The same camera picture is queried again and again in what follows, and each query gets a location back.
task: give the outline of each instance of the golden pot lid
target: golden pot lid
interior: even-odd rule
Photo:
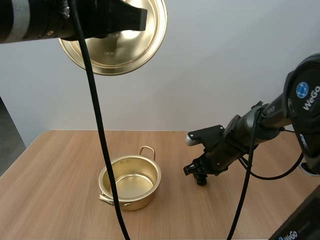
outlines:
[[[160,47],[167,29],[167,9],[164,0],[124,0],[147,9],[145,31],[125,30],[105,38],[86,39],[92,69],[95,74],[116,76],[134,71],[148,62]],[[78,41],[59,39],[65,53],[85,69]]]

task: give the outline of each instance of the robotic arm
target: robotic arm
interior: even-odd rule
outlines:
[[[85,38],[146,29],[148,11],[122,0],[76,0],[76,3]],[[76,40],[67,0],[0,1],[0,44],[52,38]]]
[[[292,124],[309,168],[320,173],[320,54],[309,56],[286,78],[283,93],[270,104],[262,102],[221,125],[189,132],[186,144],[203,144],[204,153],[184,167],[198,185],[207,174],[219,175],[237,158],[249,152],[254,116],[262,111],[255,134],[255,146],[271,140]]]

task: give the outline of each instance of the gray floor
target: gray floor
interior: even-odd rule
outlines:
[[[0,98],[0,176],[25,149],[25,144]]]

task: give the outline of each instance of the pot handle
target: pot handle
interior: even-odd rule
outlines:
[[[101,200],[101,201],[103,201],[103,202],[105,202],[105,203],[107,203],[109,205],[112,205],[112,206],[115,205],[115,202],[114,202],[113,199],[110,199],[110,198],[108,198],[106,196],[103,196],[102,194],[99,195],[99,200]],[[131,202],[128,202],[128,203],[119,202],[120,207],[125,207],[125,206],[128,206],[130,204],[131,204]]]
[[[152,151],[152,153],[153,153],[153,155],[152,155],[153,156],[153,161],[156,161],[156,151],[150,146],[142,146],[142,147],[140,147],[139,155],[141,155],[141,153],[142,153],[144,148],[150,149]]]

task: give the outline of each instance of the black cable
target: black cable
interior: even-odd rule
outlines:
[[[76,3],[76,0],[67,0],[67,1],[69,4],[69,7],[70,7],[71,16],[73,18],[73,25],[74,25],[77,39],[79,41],[79,45],[80,45],[80,49],[81,49],[81,53],[82,53],[82,57],[83,57],[83,62],[84,62],[84,66],[85,66],[85,71],[86,71],[86,75],[88,78],[88,83],[89,83],[89,88],[90,88],[90,93],[91,93],[91,98],[92,98],[92,104],[93,104],[94,114],[95,114],[95,119],[96,119],[96,125],[98,128],[100,144],[101,144],[101,148],[102,148],[104,162],[106,165],[106,170],[108,172],[108,176],[109,176],[109,180],[110,180],[116,216],[118,218],[118,221],[119,221],[124,238],[126,240],[130,240],[129,234],[126,229],[125,222],[124,222],[122,215],[121,215],[119,199],[118,199],[118,192],[117,192],[117,187],[116,187],[116,180],[115,180],[115,176],[114,176],[114,172],[112,169],[110,156],[109,156],[109,152],[108,152],[107,141],[106,141],[104,125],[103,125],[103,121],[102,121],[102,115],[101,115],[101,110],[100,110],[100,104],[99,104],[99,98],[98,98],[98,93],[97,93],[97,87],[96,87],[96,83],[95,83],[94,72],[92,70],[90,56],[89,56],[87,44],[85,41],[85,36],[82,31],[82,27],[81,27],[79,15],[78,15],[77,3]]]
[[[283,132],[295,133],[295,131],[291,131],[291,130],[287,130],[287,129],[283,130]]]
[[[247,167],[247,170],[245,173],[244,183],[243,183],[238,207],[236,209],[235,216],[234,216],[227,240],[231,240],[232,236],[234,235],[234,232],[235,232],[238,220],[239,220],[239,216],[241,213],[241,209],[242,209],[242,206],[245,201],[246,192],[247,192],[247,188],[248,188],[248,184],[249,184],[251,167],[252,167],[252,161],[253,161],[253,157],[254,157],[256,128],[257,128],[257,123],[258,123],[258,118],[259,118],[260,113],[261,113],[261,109],[258,109],[254,114],[254,121],[253,121],[253,126],[252,126],[252,136],[251,136],[250,149],[249,149],[248,167]]]
[[[286,171],[285,173],[279,175],[279,176],[272,176],[272,177],[264,177],[264,176],[259,176],[259,175],[256,175],[254,174],[252,171],[250,171],[250,174],[257,178],[257,179],[261,179],[261,180],[276,180],[276,179],[282,179],[284,178],[285,176],[289,175],[290,173],[292,173],[298,166],[299,164],[301,163],[302,159],[304,158],[304,153],[301,152],[298,160],[295,162],[295,164],[288,170]],[[238,160],[239,162],[241,163],[241,165],[247,169],[248,167],[246,166],[246,164],[243,162],[244,160],[247,161],[243,156],[242,157],[238,157]]]

